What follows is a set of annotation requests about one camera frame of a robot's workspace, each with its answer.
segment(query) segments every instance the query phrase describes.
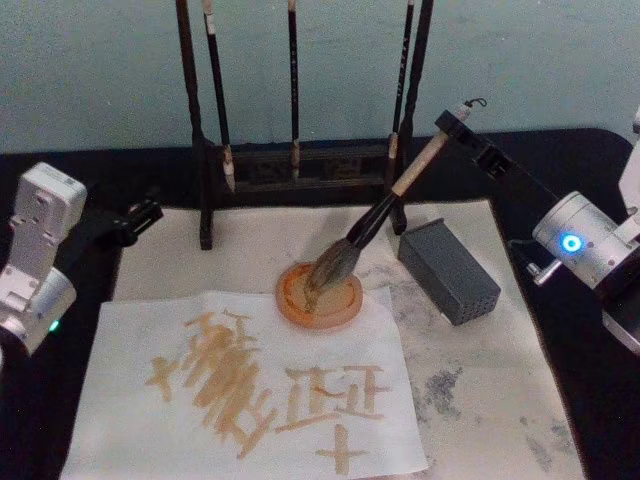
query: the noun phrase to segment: orange dish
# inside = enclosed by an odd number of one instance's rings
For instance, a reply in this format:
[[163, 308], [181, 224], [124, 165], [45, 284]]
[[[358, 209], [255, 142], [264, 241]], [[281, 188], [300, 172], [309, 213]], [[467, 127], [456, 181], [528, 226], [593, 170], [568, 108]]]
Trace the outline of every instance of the orange dish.
[[280, 312], [293, 323], [306, 328], [324, 329], [343, 325], [362, 307], [362, 285], [354, 275], [318, 297], [315, 309], [306, 311], [304, 284], [311, 263], [294, 265], [284, 272], [276, 286], [276, 303]]

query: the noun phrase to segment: gray block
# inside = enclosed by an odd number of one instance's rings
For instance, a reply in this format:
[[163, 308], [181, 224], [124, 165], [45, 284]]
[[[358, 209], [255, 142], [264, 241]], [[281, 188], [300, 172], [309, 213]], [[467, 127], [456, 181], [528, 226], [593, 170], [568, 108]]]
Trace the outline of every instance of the gray block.
[[453, 325], [491, 312], [500, 287], [443, 219], [400, 237], [398, 259]]

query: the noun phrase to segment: paper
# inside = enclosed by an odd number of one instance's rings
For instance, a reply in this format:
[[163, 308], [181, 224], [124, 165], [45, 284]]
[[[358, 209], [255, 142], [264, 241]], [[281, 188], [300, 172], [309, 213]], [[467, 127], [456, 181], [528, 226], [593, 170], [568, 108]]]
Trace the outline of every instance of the paper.
[[369, 292], [349, 327], [317, 332], [284, 320], [272, 295], [104, 304], [62, 478], [424, 470], [390, 305], [388, 289]]

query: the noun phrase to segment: white paper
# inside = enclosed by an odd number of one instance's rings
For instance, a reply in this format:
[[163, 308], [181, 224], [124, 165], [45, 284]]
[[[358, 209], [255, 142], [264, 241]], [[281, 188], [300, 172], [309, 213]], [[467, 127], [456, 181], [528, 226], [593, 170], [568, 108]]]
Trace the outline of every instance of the white paper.
[[[327, 479], [362, 478], [409, 473], [427, 468], [417, 428], [411, 387], [400, 337], [391, 314], [388, 289], [369, 292], [349, 327], [334, 332], [305, 330], [284, 320], [272, 295], [207, 292], [165, 301], [107, 303], [80, 400], [65, 479]], [[182, 370], [190, 339], [201, 325], [185, 322], [214, 312], [209, 325], [234, 331], [238, 324], [227, 312], [251, 317], [242, 320], [251, 352], [260, 371], [251, 402], [264, 389], [272, 394], [261, 409], [263, 417], [277, 410], [275, 420], [255, 448], [241, 460], [242, 446], [229, 435], [224, 444], [213, 425], [204, 427], [206, 408], [194, 406], [207, 373], [193, 388], [183, 386], [190, 369]], [[179, 367], [169, 376], [171, 400], [163, 401], [153, 377], [152, 359], [163, 357]], [[364, 408], [364, 371], [345, 366], [378, 366], [374, 373], [374, 408]], [[332, 415], [319, 423], [276, 433], [287, 425], [289, 395], [294, 381], [285, 369], [312, 367], [332, 370], [323, 389], [347, 393], [357, 385], [353, 412], [382, 415], [369, 419], [336, 411], [346, 398], [324, 399], [320, 413]], [[298, 421], [310, 414], [310, 382], [300, 377]], [[238, 426], [247, 433], [255, 418], [243, 411]], [[348, 432], [347, 448], [360, 451], [349, 458], [348, 474], [336, 473], [336, 460], [318, 454], [335, 452], [338, 425]]]

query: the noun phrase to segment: blue indicator light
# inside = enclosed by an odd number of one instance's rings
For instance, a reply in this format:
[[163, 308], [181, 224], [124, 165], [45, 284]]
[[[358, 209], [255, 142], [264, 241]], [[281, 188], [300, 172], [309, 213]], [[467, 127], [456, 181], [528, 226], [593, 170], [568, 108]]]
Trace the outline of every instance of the blue indicator light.
[[562, 239], [562, 248], [566, 252], [575, 253], [582, 248], [582, 240], [575, 235], [565, 235]]

